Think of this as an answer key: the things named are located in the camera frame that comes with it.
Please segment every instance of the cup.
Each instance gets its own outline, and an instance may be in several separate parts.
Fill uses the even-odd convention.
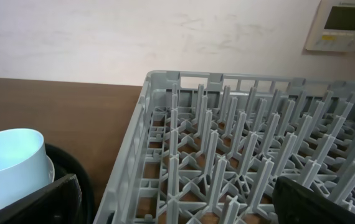
[[[32,129],[0,132],[0,209],[50,184],[43,135]]]

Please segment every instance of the brown table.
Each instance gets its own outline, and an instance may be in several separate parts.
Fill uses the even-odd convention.
[[[36,129],[77,158],[92,179],[98,207],[140,90],[0,78],[0,131]]]

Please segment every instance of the yellow sticker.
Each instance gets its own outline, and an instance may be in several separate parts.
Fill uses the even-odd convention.
[[[334,35],[322,35],[321,39],[322,40],[335,40],[335,36]]]

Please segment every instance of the wall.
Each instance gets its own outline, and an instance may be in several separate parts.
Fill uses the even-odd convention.
[[[317,0],[0,0],[0,77],[142,85],[150,70],[355,80],[303,50]]]

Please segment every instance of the plastic crate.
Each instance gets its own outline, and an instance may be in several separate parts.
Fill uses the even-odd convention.
[[[355,82],[150,72],[94,223],[277,223],[281,175],[355,213]]]

